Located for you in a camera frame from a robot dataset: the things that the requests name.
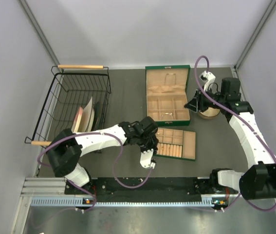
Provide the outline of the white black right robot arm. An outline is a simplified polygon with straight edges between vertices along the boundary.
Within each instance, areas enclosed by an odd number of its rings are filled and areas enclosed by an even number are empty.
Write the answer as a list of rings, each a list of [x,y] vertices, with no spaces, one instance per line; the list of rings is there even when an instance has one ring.
[[[247,101],[241,100],[240,81],[223,78],[221,89],[213,92],[211,84],[215,77],[203,72],[199,76],[204,82],[185,108],[203,113],[210,108],[219,109],[236,133],[246,155],[248,170],[239,173],[231,169],[214,169],[209,187],[215,193],[226,187],[241,193],[246,200],[276,198],[276,156],[265,148],[265,140],[257,126],[254,111]]]

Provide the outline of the green jewelry tray insert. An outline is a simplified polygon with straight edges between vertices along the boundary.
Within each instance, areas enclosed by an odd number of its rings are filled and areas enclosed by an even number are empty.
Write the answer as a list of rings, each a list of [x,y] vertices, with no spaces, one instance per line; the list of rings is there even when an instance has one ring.
[[[159,128],[156,137],[156,156],[181,160],[196,160],[196,133],[191,131]]]

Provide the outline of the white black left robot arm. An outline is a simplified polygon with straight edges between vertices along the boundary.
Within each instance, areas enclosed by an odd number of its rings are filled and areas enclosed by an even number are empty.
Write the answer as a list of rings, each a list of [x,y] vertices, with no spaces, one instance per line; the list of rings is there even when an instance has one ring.
[[[55,177],[64,177],[75,184],[81,193],[92,189],[92,181],[79,159],[91,152],[109,147],[138,145],[141,149],[140,165],[154,169],[157,153],[158,124],[149,116],[141,121],[121,122],[112,127],[87,133],[73,133],[65,129],[46,148],[46,155]]]

